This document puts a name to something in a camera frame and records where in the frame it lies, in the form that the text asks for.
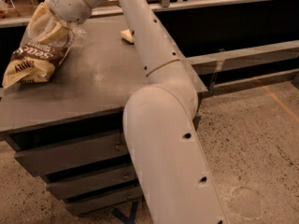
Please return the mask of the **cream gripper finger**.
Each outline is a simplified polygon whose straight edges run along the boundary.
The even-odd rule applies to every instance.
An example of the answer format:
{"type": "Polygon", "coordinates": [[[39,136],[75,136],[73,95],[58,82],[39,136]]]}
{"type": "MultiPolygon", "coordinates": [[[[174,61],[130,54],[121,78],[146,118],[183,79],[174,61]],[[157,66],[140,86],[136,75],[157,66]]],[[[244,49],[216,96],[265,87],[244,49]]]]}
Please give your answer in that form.
{"type": "Polygon", "coordinates": [[[40,30],[40,10],[42,7],[48,7],[50,9],[49,0],[45,0],[44,2],[42,2],[38,5],[31,20],[29,21],[29,23],[27,25],[27,34],[34,41],[37,41],[37,37],[41,33],[43,33],[40,30]]]}
{"type": "Polygon", "coordinates": [[[56,24],[51,30],[45,30],[37,37],[37,42],[40,44],[49,44],[58,41],[69,33],[69,29],[56,24]]]}

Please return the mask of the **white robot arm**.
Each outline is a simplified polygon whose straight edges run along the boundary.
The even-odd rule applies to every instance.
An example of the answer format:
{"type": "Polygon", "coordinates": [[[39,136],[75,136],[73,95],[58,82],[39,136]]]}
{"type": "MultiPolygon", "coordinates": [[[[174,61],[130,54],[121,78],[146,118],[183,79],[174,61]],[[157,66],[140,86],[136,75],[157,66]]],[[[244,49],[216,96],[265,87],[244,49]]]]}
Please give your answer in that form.
{"type": "MultiPolygon", "coordinates": [[[[50,43],[106,0],[46,0],[28,25],[50,43]]],[[[198,76],[146,0],[119,0],[149,83],[123,110],[123,131],[154,224],[229,224],[193,119],[198,76]]]]}

